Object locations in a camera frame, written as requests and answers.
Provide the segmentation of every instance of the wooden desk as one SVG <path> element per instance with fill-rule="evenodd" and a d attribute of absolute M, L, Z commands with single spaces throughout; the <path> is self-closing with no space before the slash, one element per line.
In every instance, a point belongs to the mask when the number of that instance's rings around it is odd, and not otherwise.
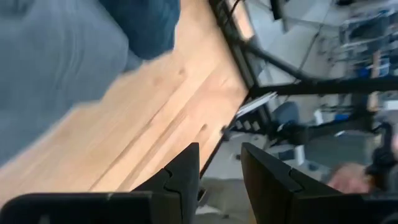
<path fill-rule="evenodd" d="M 191 142 L 203 166 L 246 90 L 206 0 L 182 0 L 176 33 L 171 54 L 121 76 L 4 165 L 0 204 L 29 192 L 129 191 Z"/>

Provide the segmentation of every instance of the black metal frame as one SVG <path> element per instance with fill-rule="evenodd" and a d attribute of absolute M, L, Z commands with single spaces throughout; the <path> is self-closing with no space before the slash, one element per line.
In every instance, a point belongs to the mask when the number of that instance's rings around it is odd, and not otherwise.
<path fill-rule="evenodd" d="M 344 94 L 344 93 L 372 93 L 375 91 L 390 91 L 398 90 L 398 77 L 383 77 L 373 79 L 354 78 L 350 80 L 344 79 L 321 79 L 315 78 L 300 71 L 298 68 L 284 62 L 281 59 L 275 58 L 265 50 L 260 49 L 256 43 L 256 36 L 250 40 L 243 40 L 239 33 L 237 24 L 234 19 L 231 19 L 230 6 L 226 0 L 209 0 L 211 9 L 216 17 L 217 23 L 224 35 L 226 43 L 231 51 L 231 54 L 239 68 L 243 82 L 248 88 L 248 96 L 245 103 L 252 99 L 259 98 L 268 93 L 276 93 L 279 96 L 283 95 L 331 95 L 331 94 Z M 296 83 L 288 85 L 267 85 L 261 86 L 258 82 L 258 75 L 261 72 L 260 63 L 270 63 L 288 73 L 296 79 Z M 354 116 L 344 122 L 330 122 L 321 126 L 303 127 L 298 124 L 290 125 L 289 131 L 295 135 L 301 136 L 302 139 L 291 139 L 296 143 L 305 143 L 307 140 L 312 139 L 309 136 L 311 129 L 316 129 L 323 134 L 336 133 L 347 125 L 355 124 L 354 127 L 360 128 L 362 131 L 372 131 L 371 126 L 373 119 L 361 119 L 362 116 L 373 118 L 374 113 L 367 111 L 365 107 L 355 108 Z M 260 128 L 254 129 L 238 129 L 234 125 L 236 121 L 257 121 Z M 266 134 L 269 139 L 280 137 L 277 133 L 277 128 L 281 124 L 277 124 L 272 117 L 267 105 L 261 106 L 252 113 L 245 114 L 243 117 L 236 118 L 229 126 L 229 130 L 242 131 L 246 133 Z"/>

